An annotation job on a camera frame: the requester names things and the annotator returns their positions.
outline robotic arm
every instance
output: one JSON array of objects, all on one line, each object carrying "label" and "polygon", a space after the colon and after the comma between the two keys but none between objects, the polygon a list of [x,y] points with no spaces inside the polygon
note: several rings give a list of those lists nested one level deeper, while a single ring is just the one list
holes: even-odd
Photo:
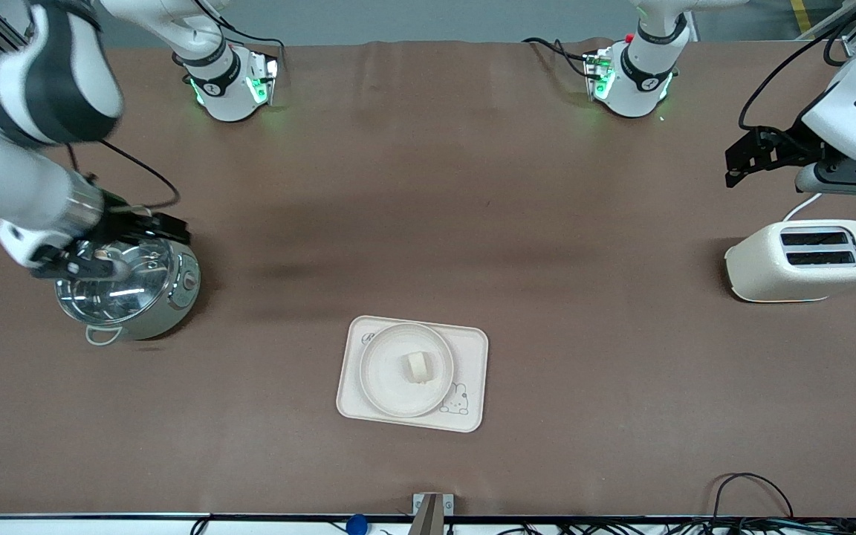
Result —
[{"label": "robotic arm", "polygon": [[690,39],[686,11],[721,10],[748,0],[629,0],[639,11],[635,37],[597,52],[587,63],[593,98],[625,117],[642,117],[666,98],[675,62]]},{"label": "robotic arm", "polygon": [[787,131],[750,126],[726,151],[726,185],[748,174],[801,166],[799,192],[856,194],[856,54]]},{"label": "robotic arm", "polygon": [[125,200],[41,155],[61,143],[100,141],[123,111],[85,0],[33,0],[36,33],[0,55],[0,242],[41,278],[119,279],[121,265],[85,244],[161,237],[188,243],[183,221],[133,213]]},{"label": "robotic arm", "polygon": [[[225,7],[230,0],[217,0]],[[190,73],[197,101],[218,121],[240,121],[268,104],[276,58],[231,45],[207,0],[101,0],[115,18],[136,24],[173,49]]]}]

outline table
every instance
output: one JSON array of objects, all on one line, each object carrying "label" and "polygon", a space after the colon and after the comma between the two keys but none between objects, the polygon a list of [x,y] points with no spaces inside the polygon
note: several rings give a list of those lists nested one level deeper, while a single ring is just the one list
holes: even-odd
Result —
[{"label": "table", "polygon": [[[0,248],[0,512],[394,513],[444,490],[462,514],[703,513],[751,470],[799,515],[856,516],[856,288],[747,305],[720,262],[802,199],[793,169],[723,180],[741,104],[793,49],[690,45],[627,120],[530,45],[292,48],[279,107],[239,124],[169,54],[109,51],[113,141],[183,190],[204,293],[169,337],[92,348]],[[750,121],[791,122],[829,77],[809,55]],[[79,158],[132,202],[167,194]],[[363,314],[486,331],[480,429],[339,416]],[[722,510],[781,514],[743,481]]]}]

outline metal bracket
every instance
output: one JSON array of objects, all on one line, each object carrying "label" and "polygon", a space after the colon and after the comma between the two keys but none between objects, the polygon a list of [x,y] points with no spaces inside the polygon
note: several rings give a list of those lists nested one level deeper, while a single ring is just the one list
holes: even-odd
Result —
[{"label": "metal bracket", "polygon": [[266,58],[266,106],[273,105],[273,97],[276,94],[276,78],[279,77],[279,58]]},{"label": "metal bracket", "polygon": [[752,126],[726,150],[726,187],[737,186],[754,172],[820,162],[828,157],[828,150],[821,138],[800,121],[784,132],[770,126]]},{"label": "metal bracket", "polygon": [[612,56],[609,55],[611,47],[601,48],[591,54],[583,54],[583,71],[586,74],[593,74],[599,79],[587,77],[587,98],[588,101],[594,102],[599,98],[606,97],[606,88],[612,78]]},{"label": "metal bracket", "polygon": [[421,507],[421,503],[425,500],[425,495],[428,494],[439,494],[441,496],[441,504],[444,505],[442,510],[444,511],[445,516],[454,516],[455,514],[455,495],[454,494],[440,494],[438,492],[418,492],[418,494],[412,494],[412,514],[418,514],[418,508]]}]

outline white plate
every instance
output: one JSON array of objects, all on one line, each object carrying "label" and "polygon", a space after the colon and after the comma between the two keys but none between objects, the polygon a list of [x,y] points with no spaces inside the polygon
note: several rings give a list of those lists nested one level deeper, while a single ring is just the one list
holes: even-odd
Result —
[{"label": "white plate", "polygon": [[361,385],[360,369],[363,352],[375,338],[377,332],[392,325],[410,324],[412,320],[359,316],[349,325],[346,338],[346,354],[343,355],[343,370],[339,376],[336,392],[336,408],[342,416],[353,420],[397,424],[398,426],[423,427],[455,433],[470,433],[482,424],[484,415],[484,384],[487,378],[488,339],[484,331],[468,326],[432,324],[425,325],[441,335],[451,348],[455,359],[455,379],[448,396],[438,408],[414,418],[397,418],[376,409],[366,398]]},{"label": "white plate", "polygon": [[[427,354],[432,380],[412,383],[405,376],[405,356]],[[448,342],[425,325],[398,324],[384,328],[366,346],[360,363],[363,393],[376,409],[398,418],[414,418],[435,409],[455,377]]]}]

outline black cable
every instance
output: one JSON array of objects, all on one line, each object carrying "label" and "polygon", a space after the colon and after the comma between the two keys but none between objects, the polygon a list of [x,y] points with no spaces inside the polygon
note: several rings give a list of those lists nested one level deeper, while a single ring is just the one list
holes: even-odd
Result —
[{"label": "black cable", "polygon": [[74,169],[75,173],[80,174],[81,169],[78,167],[78,156],[75,155],[71,143],[65,143],[65,148],[68,149],[68,159],[71,160],[71,168]]},{"label": "black cable", "polygon": [[536,43],[538,45],[544,45],[544,47],[550,48],[550,50],[553,51],[554,54],[567,54],[567,57],[570,57],[570,59],[583,59],[582,55],[569,54],[567,52],[560,51],[560,48],[554,47],[553,44],[539,37],[528,37],[527,39],[521,41],[521,43]]},{"label": "black cable", "polygon": [[560,54],[561,56],[563,56],[563,59],[567,60],[567,65],[570,65],[570,68],[573,68],[574,72],[577,72],[577,74],[579,74],[580,76],[583,76],[584,78],[589,78],[591,80],[600,79],[600,77],[596,74],[588,74],[588,72],[581,71],[577,67],[577,65],[574,64],[574,59],[578,61],[583,61],[584,54],[592,54],[592,52],[595,51],[586,51],[580,55],[572,54],[568,52],[566,48],[563,47],[563,43],[561,43],[559,39],[555,39],[554,43],[550,44],[539,37],[528,37],[527,39],[523,40],[523,43],[536,43],[538,45],[544,45],[544,47],[550,48],[550,50],[553,51],[554,54]]},{"label": "black cable", "polygon": [[770,485],[771,488],[774,488],[775,491],[778,492],[778,494],[782,497],[782,500],[785,500],[785,505],[787,505],[788,507],[788,518],[794,518],[794,508],[791,506],[791,500],[788,500],[788,495],[785,495],[785,491],[782,491],[777,484],[774,484],[774,482],[767,477],[760,476],[752,472],[737,472],[731,474],[726,479],[724,479],[724,481],[719,485],[719,488],[716,491],[716,503],[713,506],[713,517],[711,517],[709,527],[705,530],[709,533],[709,535],[713,534],[713,529],[716,527],[716,520],[719,516],[719,504],[720,501],[722,501],[722,491],[727,484],[735,481],[737,478],[757,479]]},{"label": "black cable", "polygon": [[204,14],[207,15],[207,17],[210,17],[210,20],[217,23],[217,26],[223,27],[223,28],[225,28],[225,30],[230,30],[230,31],[232,31],[232,33],[235,33],[235,34],[240,35],[241,37],[245,37],[247,39],[251,39],[253,41],[261,41],[264,43],[276,43],[279,45],[280,50],[282,50],[282,51],[285,50],[286,45],[283,44],[282,41],[279,41],[278,39],[275,39],[273,37],[257,37],[255,35],[250,35],[249,33],[245,33],[244,31],[237,30],[237,28],[235,26],[233,26],[232,24],[230,24],[229,21],[227,21],[223,17],[223,15],[221,15],[220,13],[214,14],[214,13],[212,13],[211,10],[208,10],[207,7],[204,6],[204,3],[201,2],[201,0],[193,0],[193,1],[194,1],[194,4],[197,4],[197,7],[200,7],[200,9],[204,11]]},{"label": "black cable", "polygon": [[780,525],[782,528],[794,528],[801,529],[801,531],[808,531],[811,533],[829,533],[831,535],[854,535],[850,531],[844,531],[843,529],[831,529],[831,528],[818,528],[814,525],[808,525],[805,522],[795,522],[791,520],[782,520],[775,518],[765,518],[760,519],[762,522],[770,522],[772,525]]},{"label": "black cable", "polygon": [[608,522],[611,525],[616,525],[623,533],[626,533],[626,535],[629,535],[627,531],[632,531],[633,535],[646,535],[644,531],[640,531],[640,529],[636,528],[632,524],[629,524],[628,522],[621,522],[615,519],[611,519]]},{"label": "black cable", "polygon": [[680,524],[677,529],[679,529],[680,535],[687,535],[693,528],[697,528],[699,525],[706,525],[707,521],[694,521],[694,522],[684,522],[684,524]]},{"label": "black cable", "polygon": [[629,532],[627,532],[626,529],[623,528],[622,525],[600,524],[599,528],[602,529],[602,531],[605,531],[611,535],[629,535]]},{"label": "black cable", "polygon": [[591,80],[599,80],[600,76],[598,74],[589,74],[587,71],[581,71],[574,64],[574,60],[570,58],[570,54],[567,54],[567,50],[563,47],[563,43],[559,39],[554,40],[554,47],[560,49],[560,53],[563,54],[563,59],[567,60],[567,65],[570,65],[570,68],[573,68],[574,72],[577,72],[580,76],[584,78],[589,78]]},{"label": "black cable", "polygon": [[116,152],[119,155],[128,158],[132,163],[135,163],[135,165],[139,166],[141,169],[146,170],[146,172],[149,172],[150,174],[156,176],[157,179],[160,180],[160,182],[163,182],[164,185],[169,187],[170,192],[173,193],[173,196],[169,200],[164,201],[163,203],[141,204],[142,207],[145,207],[148,210],[159,210],[166,209],[166,207],[172,207],[174,206],[174,204],[181,202],[181,193],[179,192],[179,190],[177,190],[177,187],[170,182],[170,180],[167,180],[166,177],[163,176],[163,174],[160,174],[159,172],[157,172],[156,169],[153,169],[153,167],[147,165],[147,163],[144,163],[135,158],[134,156],[129,155],[128,152],[124,152],[122,149],[118,149],[116,146],[113,146],[109,142],[102,140],[101,144],[106,146],[106,148],[113,150],[113,152]]},{"label": "black cable", "polygon": [[197,522],[193,522],[193,526],[190,528],[190,535],[203,535],[204,529],[207,529],[207,525],[210,524],[211,516],[213,515],[201,517],[197,519]]},{"label": "black cable", "polygon": [[833,33],[828,38],[828,43],[825,43],[825,51],[823,51],[823,57],[825,57],[826,64],[831,65],[832,67],[841,67],[841,65],[845,64],[845,61],[836,60],[835,58],[831,57],[831,48],[833,47],[834,42],[841,37],[841,34],[845,33],[847,27],[850,26],[855,20],[856,17],[850,17],[849,19],[843,21],[841,24],[839,24],[838,30],[835,31],[835,33]]},{"label": "black cable", "polygon": [[741,518],[738,521],[738,525],[735,528],[728,528],[728,532],[726,535],[742,535],[745,527],[745,518]]},{"label": "black cable", "polygon": [[[825,33],[822,33],[811,41],[808,41],[808,43],[803,45],[801,48],[798,48],[798,50],[795,51],[792,55],[789,55],[788,58],[785,58],[785,61],[782,61],[782,63],[778,64],[778,67],[775,67],[771,74],[769,74],[768,77],[766,77],[765,80],[761,82],[760,85],[758,85],[758,88],[755,89],[754,93],[751,94],[745,105],[742,106],[742,111],[738,115],[738,128],[743,129],[743,131],[750,131],[752,128],[754,128],[754,126],[749,126],[745,122],[745,118],[748,115],[748,109],[751,108],[751,105],[755,102],[755,100],[758,99],[758,96],[762,94],[762,91],[764,91],[765,88],[768,87],[768,84],[770,84],[771,80],[774,79],[774,77],[777,76],[779,72],[784,71],[785,67],[788,67],[788,65],[791,64],[792,61],[797,59],[798,56],[800,56],[801,54],[804,54],[806,51],[811,50],[811,48],[813,48],[815,45],[822,42],[823,40],[828,39],[831,35],[839,33],[839,30],[841,30],[841,27],[844,24],[854,20],[856,20],[856,11],[850,13],[849,15],[846,15],[846,19],[840,20],[838,25],[832,27],[831,30],[825,31]],[[799,149],[804,150],[804,152],[809,152],[809,150],[802,146],[801,143],[796,142],[795,139],[780,131],[780,129],[771,129],[771,131],[777,133],[778,135],[782,135],[789,142],[792,142],[795,146],[798,146]]]}]

